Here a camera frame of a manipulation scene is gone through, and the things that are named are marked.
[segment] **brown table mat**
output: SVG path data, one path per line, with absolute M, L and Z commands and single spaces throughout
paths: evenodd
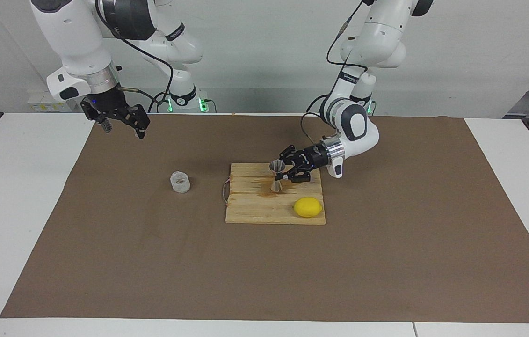
M 297 118 L 151 120 L 92 130 L 1 317 L 529 322 L 529 235 L 464 120 L 374 117 L 316 227 L 225 224 L 230 163 L 307 145 Z

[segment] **wooden board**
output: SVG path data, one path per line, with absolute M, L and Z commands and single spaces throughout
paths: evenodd
M 229 205 L 226 210 L 228 224 L 324 225 L 325 206 L 322 200 L 320 171 L 311 172 L 312 181 L 292 183 L 283 181 L 283 190 L 270 190 L 273 172 L 269 164 L 232 163 Z M 322 212 L 314 218 L 301 218 L 293 209 L 303 197 L 320 201 Z

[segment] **lemon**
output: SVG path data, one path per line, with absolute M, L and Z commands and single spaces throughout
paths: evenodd
M 294 211 L 302 218 L 313 218 L 322 211 L 322 205 L 316 198 L 301 198 L 294 204 Z

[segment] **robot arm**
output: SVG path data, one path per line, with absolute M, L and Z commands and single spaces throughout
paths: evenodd
M 337 77 L 331 93 L 320 107 L 321 119 L 337 133 L 319 143 L 297 151 L 293 145 L 279 159 L 293 165 L 277 180 L 310 180 L 310 171 L 327 166 L 333 177 L 343 176 L 343 162 L 360 155 L 378 143 L 378 129 L 369 120 L 368 109 L 376 77 L 369 69 L 395 68 L 406 55 L 401 43 L 410 16 L 428 12 L 433 0 L 365 0 L 371 6 L 360 36 L 346 41 L 341 56 L 347 65 Z
M 130 107 L 119 90 L 117 69 L 104 48 L 100 20 L 117 38 L 134 42 L 139 48 L 172 64 L 145 56 L 167 77 L 172 76 L 169 93 L 182 98 L 183 106 L 199 109 L 194 100 L 196 87 L 183 64 L 202 59 L 202 47 L 177 19 L 172 0 L 31 0 L 36 21 L 63 66 L 48 76 L 47 84 L 57 100 L 83 97 L 80 103 L 88 119 L 106 132 L 109 119 L 117 119 L 136 130 L 140 139 L 150 123 L 141 105 Z
M 150 119 L 141 105 L 130 107 L 119 90 L 117 70 L 102 44 L 102 33 L 87 0 L 31 0 L 31 9 L 63 62 L 46 79 L 52 96 L 59 100 L 85 96 L 80 104 L 88 119 L 101 124 L 106 132 L 112 128 L 109 119 L 117 119 L 134 128 L 142 139 Z M 155 29 L 148 20 L 134 32 L 147 34 L 149 26 Z

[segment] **table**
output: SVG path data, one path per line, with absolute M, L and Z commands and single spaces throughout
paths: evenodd
M 515 120 L 466 122 L 529 232 L 529 132 Z M 7 113 L 0 122 L 0 313 L 91 126 L 75 114 Z M 482 337 L 527 336 L 529 324 L 0 319 L 0 335 L 39 336 L 47 330 L 63 336 Z

